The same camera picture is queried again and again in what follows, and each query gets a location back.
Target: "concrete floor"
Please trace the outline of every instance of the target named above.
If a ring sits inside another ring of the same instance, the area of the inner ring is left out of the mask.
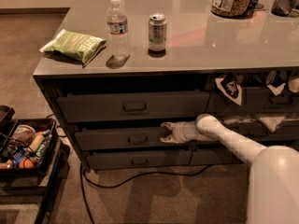
[[[0,105],[14,107],[14,118],[45,118],[51,114],[32,74],[42,57],[39,49],[53,37],[63,17],[64,14],[0,15]],[[44,223],[91,223],[81,194],[80,162],[75,152],[71,152],[68,162],[68,176]],[[147,171],[192,173],[202,168],[91,171],[87,177],[111,186]],[[247,168],[243,164],[215,165],[193,177],[144,175],[115,189],[99,189],[84,181],[95,223],[245,223],[247,185]],[[16,223],[12,220],[18,219],[6,217],[0,212],[1,224]]]

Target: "plastic bottle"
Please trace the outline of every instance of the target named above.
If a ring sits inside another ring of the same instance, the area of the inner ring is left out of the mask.
[[[113,56],[118,60],[126,59],[130,56],[128,20],[124,9],[121,8],[121,0],[110,0],[110,8],[107,10],[107,25],[110,31]]]

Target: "gray countertop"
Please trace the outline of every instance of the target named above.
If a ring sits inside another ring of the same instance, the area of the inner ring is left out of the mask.
[[[225,19],[210,12],[211,0],[121,0],[128,14],[131,56],[112,69],[106,11],[109,0],[76,0],[61,29],[107,39],[107,48],[84,69],[63,56],[46,54],[35,76],[215,72],[299,66],[299,17],[278,17],[274,0],[246,18]],[[148,55],[149,17],[163,12],[168,21],[166,54]]]

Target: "silver can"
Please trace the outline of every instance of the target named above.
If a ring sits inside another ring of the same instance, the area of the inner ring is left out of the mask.
[[[149,16],[149,49],[152,51],[165,50],[167,21],[160,12]]]

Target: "white robotic arm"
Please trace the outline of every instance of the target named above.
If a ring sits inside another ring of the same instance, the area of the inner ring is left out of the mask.
[[[193,122],[164,123],[172,135],[164,142],[218,140],[250,165],[248,224],[299,223],[299,152],[283,146],[265,147],[202,114]]]

